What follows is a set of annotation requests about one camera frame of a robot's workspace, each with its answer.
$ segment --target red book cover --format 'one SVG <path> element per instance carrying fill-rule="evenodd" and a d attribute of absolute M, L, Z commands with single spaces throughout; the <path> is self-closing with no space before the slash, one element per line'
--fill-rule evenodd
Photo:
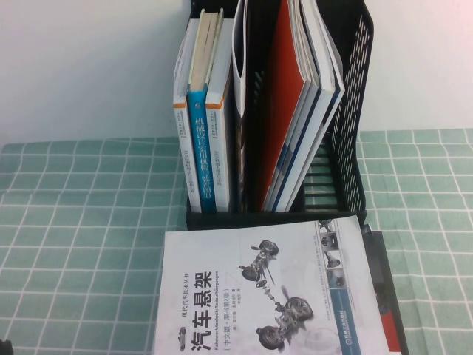
<path fill-rule="evenodd" d="M 282 0 L 279 8 L 266 78 L 262 159 L 259 166 L 259 185 L 256 189 L 256 208 L 259 211 L 262 211 L 287 130 L 304 86 L 296 59 L 287 0 Z"/>

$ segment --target book spine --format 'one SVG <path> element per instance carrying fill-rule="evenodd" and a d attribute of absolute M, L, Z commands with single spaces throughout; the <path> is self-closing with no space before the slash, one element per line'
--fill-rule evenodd
<path fill-rule="evenodd" d="M 180 152 L 183 159 L 189 203 L 191 204 L 191 210 L 193 212 L 200 213 L 202 209 L 200 207 L 199 184 L 197 183 L 197 170 L 194 149 L 192 147 L 187 104 L 174 106 L 174 116 L 176 118 L 177 134 L 179 135 Z"/>
<path fill-rule="evenodd" d="M 228 212 L 230 186 L 224 108 L 207 108 L 208 139 L 217 212 Z"/>
<path fill-rule="evenodd" d="M 192 140 L 196 156 L 197 176 L 199 178 L 200 202 L 203 212 L 215 212 L 214 179 L 210 146 L 208 145 L 207 115 L 205 113 L 205 96 L 203 91 L 188 92 L 188 106 L 191 116 Z"/>

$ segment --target black plastic file holder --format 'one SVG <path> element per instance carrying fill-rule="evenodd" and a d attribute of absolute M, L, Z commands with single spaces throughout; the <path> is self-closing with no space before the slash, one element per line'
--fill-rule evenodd
<path fill-rule="evenodd" d="M 247 21 L 251 33 L 248 43 L 246 97 L 249 122 L 256 111 L 260 87 L 256 83 L 264 78 L 280 1 L 247 1 L 250 13 Z M 224 8 L 225 17 L 232 18 L 236 5 L 237 0 L 193 0 L 191 18 L 198 18 L 201 9 L 217 12 L 221 7 Z M 315 191 L 310 196 L 317 201 L 319 197 L 332 195 L 336 203 L 306 206 L 304 184 L 290 212 L 198 214 L 191 211 L 188 203 L 186 221 L 189 230 L 266 226 L 352 215 L 358 217 L 360 224 L 364 223 L 365 197 L 356 160 L 356 135 L 370 64 L 373 23 L 363 0 L 318 0 L 317 5 L 341 56 L 345 95 L 322 142 L 324 149 L 317 152 L 318 157 L 328 159 L 325 163 L 314 164 L 325 166 L 330 171 L 321 175 L 328 175 L 331 183 L 315 182 L 308 187 L 327 188 L 327 184 L 331 184 L 332 192 Z"/>

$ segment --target grid pattern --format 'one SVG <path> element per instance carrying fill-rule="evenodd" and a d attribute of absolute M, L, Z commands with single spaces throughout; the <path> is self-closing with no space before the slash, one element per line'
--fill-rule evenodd
<path fill-rule="evenodd" d="M 176 138 L 10 144 L 0 338 L 15 354 L 150 354 L 164 233 L 185 228 Z"/>
<path fill-rule="evenodd" d="M 410 353 L 470 354 L 473 129 L 361 132 L 357 155 Z"/>

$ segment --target car suspension illustration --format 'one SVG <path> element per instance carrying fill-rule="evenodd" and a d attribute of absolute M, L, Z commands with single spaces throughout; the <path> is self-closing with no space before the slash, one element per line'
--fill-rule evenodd
<path fill-rule="evenodd" d="M 305 299 L 289 297 L 285 287 L 282 287 L 282 293 L 287 300 L 284 305 L 277 302 L 276 298 L 270 293 L 271 289 L 267 286 L 265 269 L 270 275 L 268 264 L 279 253 L 277 245 L 269 240 L 263 240 L 258 248 L 254 246 L 251 248 L 259 250 L 259 254 L 250 266 L 240 266 L 240 268 L 243 270 L 242 275 L 246 280 L 257 281 L 256 287 L 264 290 L 265 295 L 274 302 L 275 310 L 281 314 L 274 318 L 277 326 L 267 325 L 256 330 L 261 345 L 269 350 L 275 350 L 281 348 L 285 340 L 289 342 L 291 335 L 303 328 L 304 322 L 313 317 L 313 311 Z"/>
<path fill-rule="evenodd" d="M 287 299 L 285 305 L 276 302 L 274 296 L 270 293 L 270 288 L 266 286 L 267 281 L 261 280 L 256 284 L 257 288 L 263 288 L 265 294 L 276 305 L 276 311 L 281 313 L 279 317 L 275 317 L 277 326 L 266 325 L 263 328 L 258 328 L 256 333 L 259 337 L 259 342 L 269 350 L 281 348 L 284 341 L 290 341 L 293 333 L 297 332 L 303 327 L 303 323 L 313 317 L 313 311 L 309 303 L 300 297 L 289 297 L 286 289 L 283 287 L 282 291 Z"/>
<path fill-rule="evenodd" d="M 327 233 L 332 232 L 332 229 L 330 228 L 330 223 L 332 222 L 332 220 L 320 220 L 319 222 L 320 229 L 325 228 L 325 231 L 327 231 Z"/>
<path fill-rule="evenodd" d="M 336 257 L 333 257 L 329 252 L 324 251 L 324 254 L 328 259 L 328 263 L 327 263 L 328 268 L 335 268 L 341 264 L 341 261 L 338 260 Z"/>
<path fill-rule="evenodd" d="M 335 235 L 329 234 L 328 237 L 323 237 L 321 242 L 326 248 L 338 248 L 338 242 Z"/>
<path fill-rule="evenodd" d="M 259 281 L 265 278 L 265 269 L 268 269 L 268 263 L 279 253 L 278 246 L 269 241 L 263 240 L 259 247 L 252 246 L 251 249 L 259 250 L 259 254 L 250 266 L 240 266 L 243 277 L 248 281 Z"/>

